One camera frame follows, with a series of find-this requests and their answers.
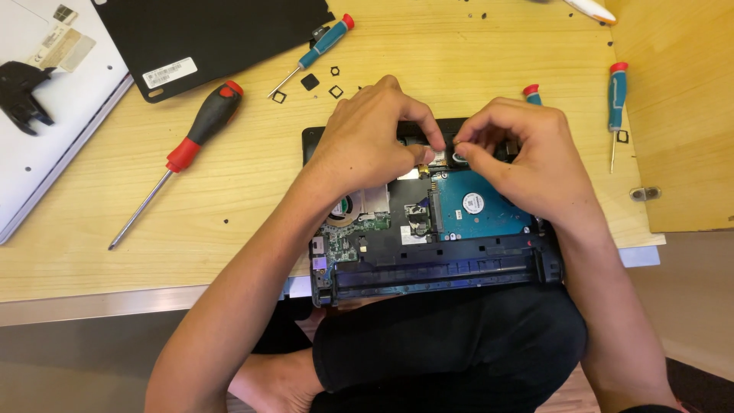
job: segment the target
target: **black pants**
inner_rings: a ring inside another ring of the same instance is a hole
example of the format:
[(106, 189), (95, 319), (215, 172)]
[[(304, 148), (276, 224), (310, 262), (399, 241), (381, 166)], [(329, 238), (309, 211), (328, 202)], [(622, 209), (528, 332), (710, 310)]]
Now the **black pants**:
[[(279, 304), (253, 353), (311, 346)], [(423, 292), (321, 322), (312, 412), (534, 412), (568, 378), (586, 326), (561, 285)]]

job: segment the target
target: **red screwdriver handle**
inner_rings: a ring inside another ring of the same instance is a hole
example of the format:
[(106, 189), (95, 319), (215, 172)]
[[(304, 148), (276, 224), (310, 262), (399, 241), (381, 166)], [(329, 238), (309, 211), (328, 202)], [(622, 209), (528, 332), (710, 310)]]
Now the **red screwdriver handle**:
[(242, 103), (242, 88), (227, 80), (206, 97), (189, 134), (168, 154), (166, 168), (181, 172), (191, 165), (201, 147), (232, 121)]

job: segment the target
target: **hand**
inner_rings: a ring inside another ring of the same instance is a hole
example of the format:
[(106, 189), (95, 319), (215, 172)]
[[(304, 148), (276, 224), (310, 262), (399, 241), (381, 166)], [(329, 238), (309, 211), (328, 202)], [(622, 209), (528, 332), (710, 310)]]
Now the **hand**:
[[(492, 156), (505, 137), (522, 145), (512, 164)], [(589, 224), (606, 227), (560, 110), (495, 98), (464, 122), (454, 144), (472, 170), (525, 211), (569, 230)]]
[(405, 95), (398, 79), (387, 75), (339, 101), (306, 167), (326, 177), (342, 196), (387, 184), (417, 164), (430, 163), (433, 151), (397, 141), (398, 121), (415, 121), (433, 149), (446, 148), (430, 108)]

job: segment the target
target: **forearm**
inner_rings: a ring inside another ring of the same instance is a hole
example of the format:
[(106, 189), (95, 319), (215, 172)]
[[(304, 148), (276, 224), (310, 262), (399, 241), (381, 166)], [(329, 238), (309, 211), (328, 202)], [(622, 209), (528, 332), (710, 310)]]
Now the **forearm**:
[(566, 287), (589, 332), (584, 372), (603, 412), (640, 403), (675, 407), (665, 356), (619, 257), (606, 221), (557, 229)]
[(337, 201), (313, 176), (299, 175), (183, 319), (153, 369), (147, 411), (221, 411), (229, 381), (265, 329), (294, 263)]

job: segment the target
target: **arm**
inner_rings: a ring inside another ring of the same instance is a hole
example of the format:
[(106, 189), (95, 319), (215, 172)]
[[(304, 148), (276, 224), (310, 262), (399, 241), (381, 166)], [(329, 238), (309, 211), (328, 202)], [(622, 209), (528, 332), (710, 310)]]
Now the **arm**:
[(386, 184), (432, 160), (433, 152), (423, 146), (397, 142), (397, 122), (403, 118), (418, 122), (432, 145), (444, 148), (428, 106), (404, 95), (392, 76), (339, 101), (311, 161), (165, 345), (148, 383), (145, 411), (227, 411), (232, 377), (328, 212), (343, 195)]
[[(505, 137), (522, 145), (511, 164), (491, 153)], [(466, 121), (456, 151), (497, 191), (556, 229), (565, 284), (586, 321), (581, 364), (602, 412), (643, 404), (677, 408), (665, 356), (619, 258), (563, 112), (497, 98)]]

